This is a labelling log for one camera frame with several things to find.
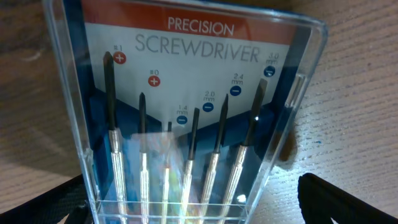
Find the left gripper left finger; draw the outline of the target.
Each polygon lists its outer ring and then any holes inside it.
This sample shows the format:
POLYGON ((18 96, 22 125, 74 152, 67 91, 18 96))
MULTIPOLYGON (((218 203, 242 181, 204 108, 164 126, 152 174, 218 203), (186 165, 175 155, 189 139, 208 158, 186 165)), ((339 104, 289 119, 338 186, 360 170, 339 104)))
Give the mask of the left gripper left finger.
POLYGON ((1 223, 93 223, 82 175, 1 214, 1 223))

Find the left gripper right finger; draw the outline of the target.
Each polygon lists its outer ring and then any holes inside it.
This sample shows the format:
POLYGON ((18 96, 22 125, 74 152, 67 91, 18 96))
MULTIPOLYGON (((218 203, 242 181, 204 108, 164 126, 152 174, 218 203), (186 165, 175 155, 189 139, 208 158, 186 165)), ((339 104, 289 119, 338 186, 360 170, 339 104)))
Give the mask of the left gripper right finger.
POLYGON ((306 173, 298 178, 297 190, 299 207, 306 224, 334 222, 397 224, 397 218, 312 173, 306 173))

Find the precision screwdriver set case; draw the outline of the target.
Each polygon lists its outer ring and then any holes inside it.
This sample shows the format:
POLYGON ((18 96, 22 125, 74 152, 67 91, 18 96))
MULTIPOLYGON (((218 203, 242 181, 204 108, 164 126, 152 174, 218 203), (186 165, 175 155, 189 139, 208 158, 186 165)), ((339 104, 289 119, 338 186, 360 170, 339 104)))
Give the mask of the precision screwdriver set case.
POLYGON ((213 1, 43 5, 92 222, 251 222, 327 25, 213 1))

